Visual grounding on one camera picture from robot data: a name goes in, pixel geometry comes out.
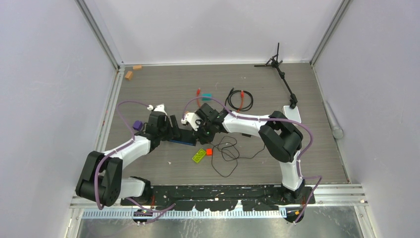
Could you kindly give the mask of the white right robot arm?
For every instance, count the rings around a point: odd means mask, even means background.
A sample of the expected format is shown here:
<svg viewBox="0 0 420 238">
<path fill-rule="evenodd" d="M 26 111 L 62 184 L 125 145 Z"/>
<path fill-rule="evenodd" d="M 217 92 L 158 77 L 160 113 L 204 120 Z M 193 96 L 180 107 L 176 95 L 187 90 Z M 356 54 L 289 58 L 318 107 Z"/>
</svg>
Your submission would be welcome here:
<svg viewBox="0 0 420 238">
<path fill-rule="evenodd" d="M 305 182 L 298 166 L 298 156 L 303 135 L 282 112 L 264 116 L 226 109 L 218 112 L 204 103 L 194 113 L 187 113 L 183 124 L 189 124 L 202 143 L 209 143 L 217 133 L 240 133 L 260 138 L 280 164 L 284 200 L 293 204 L 302 198 Z"/>
</svg>

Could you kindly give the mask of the black network switch box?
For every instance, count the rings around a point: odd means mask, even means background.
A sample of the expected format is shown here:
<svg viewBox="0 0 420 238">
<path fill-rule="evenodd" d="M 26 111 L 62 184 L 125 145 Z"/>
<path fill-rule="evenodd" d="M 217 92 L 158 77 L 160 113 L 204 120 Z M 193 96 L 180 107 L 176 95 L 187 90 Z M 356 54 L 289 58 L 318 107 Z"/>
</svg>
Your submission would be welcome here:
<svg viewBox="0 0 420 238">
<path fill-rule="evenodd" d="M 174 137 L 170 142 L 183 144 L 183 145 L 189 145 L 189 146 L 196 146 L 197 144 L 197 138 L 192 130 L 186 130 L 186 129 L 179 129 L 179 136 Z"/>
</svg>

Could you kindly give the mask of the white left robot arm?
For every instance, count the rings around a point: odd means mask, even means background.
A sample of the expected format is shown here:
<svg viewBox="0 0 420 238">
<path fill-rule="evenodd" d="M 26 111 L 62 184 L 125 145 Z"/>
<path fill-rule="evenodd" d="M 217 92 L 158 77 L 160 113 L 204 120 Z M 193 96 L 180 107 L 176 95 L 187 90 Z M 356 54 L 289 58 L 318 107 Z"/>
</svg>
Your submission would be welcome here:
<svg viewBox="0 0 420 238">
<path fill-rule="evenodd" d="M 151 112 L 144 129 L 119 147 L 105 152 L 88 154 L 76 185 L 76 195 L 96 202 L 99 209 L 112 206 L 120 198 L 133 198 L 147 205 L 152 198 L 151 183 L 141 177 L 123 178 L 125 167 L 154 151 L 162 141 L 179 135 L 174 115 Z"/>
</svg>

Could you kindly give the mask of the black power adapter with cord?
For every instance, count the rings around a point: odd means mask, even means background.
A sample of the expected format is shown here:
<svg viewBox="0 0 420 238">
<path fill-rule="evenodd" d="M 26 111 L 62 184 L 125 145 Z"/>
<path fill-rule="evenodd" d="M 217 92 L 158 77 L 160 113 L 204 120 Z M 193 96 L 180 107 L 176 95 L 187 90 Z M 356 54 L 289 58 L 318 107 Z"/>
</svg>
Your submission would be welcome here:
<svg viewBox="0 0 420 238">
<path fill-rule="evenodd" d="M 228 174 L 224 175 L 213 164 L 215 155 L 211 155 L 210 165 L 213 168 L 213 170 L 222 178 L 228 178 L 233 174 L 233 172 L 237 169 L 239 165 L 239 160 L 252 160 L 266 148 L 266 146 L 264 145 L 262 149 L 257 151 L 252 156 L 242 156 L 239 149 L 236 147 L 238 144 L 238 140 L 235 137 L 228 135 L 223 136 L 218 143 L 208 142 L 208 144 L 211 145 L 212 152 L 217 151 L 220 153 L 224 162 L 235 162 L 235 166 L 233 167 L 233 169 Z"/>
</svg>

